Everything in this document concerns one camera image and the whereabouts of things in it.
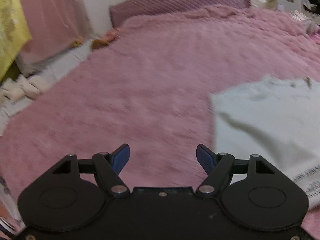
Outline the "pink fluffy blanket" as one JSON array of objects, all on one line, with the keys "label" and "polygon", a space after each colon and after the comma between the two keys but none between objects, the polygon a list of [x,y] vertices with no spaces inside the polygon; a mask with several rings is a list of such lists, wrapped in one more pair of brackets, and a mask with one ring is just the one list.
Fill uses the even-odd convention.
[{"label": "pink fluffy blanket", "polygon": [[[291,16],[212,5],[138,16],[7,127],[1,174],[26,228],[18,239],[310,239],[302,219],[260,229],[230,215],[203,181],[208,95],[264,74],[319,77],[319,46]],[[122,144],[130,194],[95,181],[92,157]]]}]

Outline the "yellow green curtain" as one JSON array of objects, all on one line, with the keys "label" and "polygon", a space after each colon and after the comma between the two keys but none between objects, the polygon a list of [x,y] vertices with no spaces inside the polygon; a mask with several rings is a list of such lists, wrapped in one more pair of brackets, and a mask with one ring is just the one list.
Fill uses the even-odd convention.
[{"label": "yellow green curtain", "polygon": [[1,3],[1,78],[32,39],[20,0],[0,0]]}]

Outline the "purple quilted headboard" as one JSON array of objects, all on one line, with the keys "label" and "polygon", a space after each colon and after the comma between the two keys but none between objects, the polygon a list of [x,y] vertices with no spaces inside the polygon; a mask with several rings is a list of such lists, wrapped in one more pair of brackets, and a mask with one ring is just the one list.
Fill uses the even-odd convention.
[{"label": "purple quilted headboard", "polygon": [[139,15],[184,12],[207,5],[226,5],[236,9],[249,8],[250,0],[126,0],[109,8],[112,27],[120,27],[127,19]]}]

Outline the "white Nevada sweatshirt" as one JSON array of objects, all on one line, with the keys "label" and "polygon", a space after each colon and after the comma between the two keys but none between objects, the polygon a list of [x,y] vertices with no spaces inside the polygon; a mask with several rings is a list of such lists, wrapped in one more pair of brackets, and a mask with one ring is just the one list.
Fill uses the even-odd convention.
[{"label": "white Nevada sweatshirt", "polygon": [[319,206],[319,82],[265,76],[210,96],[215,152],[258,154]]}]

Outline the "pink curtain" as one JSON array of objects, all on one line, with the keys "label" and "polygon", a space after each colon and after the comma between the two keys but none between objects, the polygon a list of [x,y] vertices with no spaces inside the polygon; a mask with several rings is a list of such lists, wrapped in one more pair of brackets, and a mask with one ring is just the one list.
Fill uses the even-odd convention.
[{"label": "pink curtain", "polygon": [[24,64],[44,61],[82,42],[91,33],[83,0],[20,0],[31,34],[19,59]]}]

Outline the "brown plush toy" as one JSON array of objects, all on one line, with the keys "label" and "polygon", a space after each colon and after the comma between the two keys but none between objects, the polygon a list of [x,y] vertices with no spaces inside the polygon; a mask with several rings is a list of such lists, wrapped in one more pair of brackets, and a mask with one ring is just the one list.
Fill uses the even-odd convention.
[{"label": "brown plush toy", "polygon": [[110,43],[107,42],[107,41],[103,41],[103,40],[94,40],[91,44],[91,49],[92,50],[97,50],[97,49],[100,49],[100,48],[103,48],[103,47],[106,47],[108,46]]}]

